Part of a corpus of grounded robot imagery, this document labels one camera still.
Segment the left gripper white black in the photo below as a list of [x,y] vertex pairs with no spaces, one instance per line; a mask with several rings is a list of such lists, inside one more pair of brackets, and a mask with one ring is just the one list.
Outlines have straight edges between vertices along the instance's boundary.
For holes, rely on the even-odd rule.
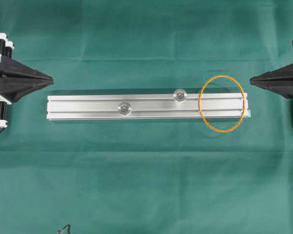
[[8,126],[8,105],[54,84],[52,77],[12,59],[13,50],[14,43],[8,40],[5,33],[0,33],[0,128]]

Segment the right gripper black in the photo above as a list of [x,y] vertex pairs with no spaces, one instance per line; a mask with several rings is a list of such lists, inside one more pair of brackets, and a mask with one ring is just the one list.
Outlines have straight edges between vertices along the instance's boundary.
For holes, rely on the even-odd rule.
[[293,99],[293,63],[250,79],[251,85]]

